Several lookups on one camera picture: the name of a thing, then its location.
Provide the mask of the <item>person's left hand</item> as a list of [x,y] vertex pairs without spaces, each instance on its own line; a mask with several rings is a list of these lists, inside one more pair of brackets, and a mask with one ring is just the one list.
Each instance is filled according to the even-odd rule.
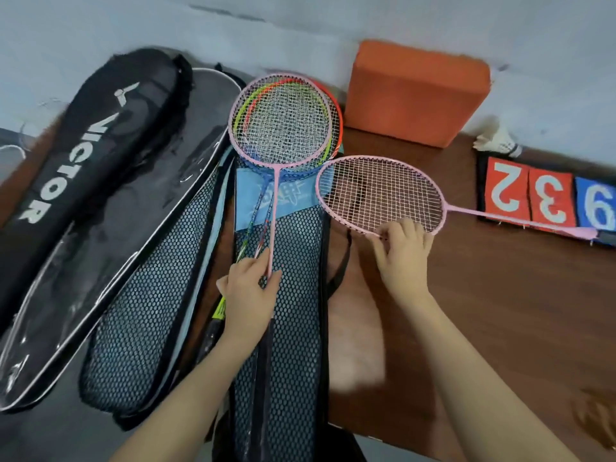
[[266,248],[256,258],[232,264],[228,274],[216,283],[226,300],[224,341],[244,356],[250,355],[261,340],[277,301],[267,299],[266,286],[261,286],[261,279],[268,273],[269,256],[270,249]]

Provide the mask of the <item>person's right hand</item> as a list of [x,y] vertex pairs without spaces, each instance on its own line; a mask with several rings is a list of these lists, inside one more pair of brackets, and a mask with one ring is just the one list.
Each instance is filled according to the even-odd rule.
[[399,221],[388,222],[378,230],[389,261],[386,271],[380,271],[381,280],[401,308],[426,308],[434,303],[427,285],[427,261],[434,238],[420,224],[420,246],[400,246]]

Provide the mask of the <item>pink badminton racket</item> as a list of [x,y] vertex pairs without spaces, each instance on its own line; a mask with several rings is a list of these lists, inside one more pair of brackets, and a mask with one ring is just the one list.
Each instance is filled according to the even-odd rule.
[[272,274],[278,187],[282,170],[303,171],[318,163],[332,132],[324,92],[305,76],[277,72],[249,82],[228,117],[228,134],[241,158],[273,171],[269,210],[269,266]]
[[363,235],[377,235],[381,226],[404,218],[436,235],[448,213],[458,212],[616,247],[616,232],[550,225],[454,206],[445,201],[427,174],[392,158],[358,155],[328,161],[317,174],[315,193],[327,214]]

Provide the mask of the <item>person's right forearm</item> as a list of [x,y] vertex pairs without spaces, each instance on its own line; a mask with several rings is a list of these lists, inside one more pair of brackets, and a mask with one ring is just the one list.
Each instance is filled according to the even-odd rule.
[[580,462],[500,378],[430,294],[402,303],[469,462]]

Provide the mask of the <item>person's left forearm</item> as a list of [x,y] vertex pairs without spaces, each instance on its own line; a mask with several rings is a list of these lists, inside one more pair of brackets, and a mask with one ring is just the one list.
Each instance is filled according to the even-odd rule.
[[225,331],[108,462],[195,462],[227,390],[262,334]]

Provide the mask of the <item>mesh racket bag blue label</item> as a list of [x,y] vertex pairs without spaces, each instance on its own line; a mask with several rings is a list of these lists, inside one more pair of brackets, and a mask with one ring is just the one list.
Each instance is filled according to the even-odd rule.
[[[271,404],[266,462],[330,462],[336,431],[328,424],[328,300],[341,286],[349,264],[352,238],[343,236],[343,257],[329,278],[331,218],[315,193],[318,170],[304,178],[282,178],[278,192],[273,268],[282,270],[274,313]],[[252,219],[263,177],[248,165],[236,171],[235,248],[245,240],[254,255],[272,199],[270,183]],[[216,423],[212,462],[244,462],[250,445],[252,384],[256,351],[245,361],[232,388],[228,410]]]

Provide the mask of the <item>orange badminton racket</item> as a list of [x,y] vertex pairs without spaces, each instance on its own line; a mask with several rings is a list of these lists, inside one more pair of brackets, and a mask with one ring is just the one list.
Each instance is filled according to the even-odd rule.
[[[281,183],[294,182],[296,180],[302,180],[305,178],[310,178],[316,176],[317,171],[323,165],[324,162],[333,159],[342,144],[343,138],[343,118],[342,111],[337,99],[332,95],[332,93],[319,81],[315,81],[315,84],[324,92],[327,103],[329,106],[330,114],[332,117],[332,132],[328,145],[325,148],[324,154],[322,157],[319,157],[318,163],[311,164],[310,169],[303,170],[301,172],[281,172],[280,181]],[[252,170],[260,174],[263,178],[263,183],[261,185],[260,194],[258,196],[258,200],[255,203],[250,221],[248,223],[246,233],[244,234],[242,245],[238,254],[236,255],[236,261],[242,260],[246,256],[247,248],[248,248],[248,238],[252,233],[252,229],[256,225],[256,220],[259,215],[259,210],[261,209],[261,204],[265,197],[267,188],[270,184],[270,181],[273,180],[273,173],[269,169],[265,169],[264,167],[258,167],[254,165],[252,162],[246,161],[242,158],[242,163],[247,166],[248,169]]]

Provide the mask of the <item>white shuttlecock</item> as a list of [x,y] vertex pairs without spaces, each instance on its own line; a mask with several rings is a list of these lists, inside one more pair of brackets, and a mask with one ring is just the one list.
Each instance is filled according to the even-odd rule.
[[497,153],[511,158],[519,157],[524,150],[524,146],[518,144],[507,127],[498,120],[489,123],[475,138],[473,148],[478,152]]

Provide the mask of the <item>black mesh racket bag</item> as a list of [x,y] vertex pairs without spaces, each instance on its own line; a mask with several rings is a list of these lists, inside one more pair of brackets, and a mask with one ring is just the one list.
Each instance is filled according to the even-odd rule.
[[110,415],[124,432],[150,415],[177,377],[224,225],[234,156],[228,147],[91,336],[78,382],[81,402]]

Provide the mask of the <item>orange foam block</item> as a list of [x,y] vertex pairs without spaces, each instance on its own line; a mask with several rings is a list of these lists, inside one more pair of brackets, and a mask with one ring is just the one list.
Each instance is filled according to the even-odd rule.
[[491,84],[483,60],[366,39],[353,63],[344,124],[446,148],[487,98]]

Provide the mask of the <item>flip number scoreboard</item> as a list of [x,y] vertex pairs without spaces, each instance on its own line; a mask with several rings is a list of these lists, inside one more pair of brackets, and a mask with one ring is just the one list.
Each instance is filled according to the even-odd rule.
[[475,153],[478,210],[560,227],[607,232],[595,243],[616,248],[616,182],[588,178],[572,167]]

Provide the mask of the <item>clear plastic racket cover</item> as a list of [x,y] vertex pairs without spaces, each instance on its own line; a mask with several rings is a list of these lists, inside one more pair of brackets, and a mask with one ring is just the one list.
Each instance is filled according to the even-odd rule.
[[82,345],[87,352],[115,297],[218,166],[229,147],[230,108],[244,85],[220,65],[194,68],[182,130],[56,244],[1,356],[0,412],[37,405]]

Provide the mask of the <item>black lettered racket cover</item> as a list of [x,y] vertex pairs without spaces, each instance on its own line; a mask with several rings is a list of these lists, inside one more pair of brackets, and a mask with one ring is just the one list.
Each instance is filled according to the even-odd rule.
[[137,157],[179,130],[192,79],[181,53],[147,47],[113,55],[43,132],[27,185],[0,188],[0,337],[70,224],[115,189]]

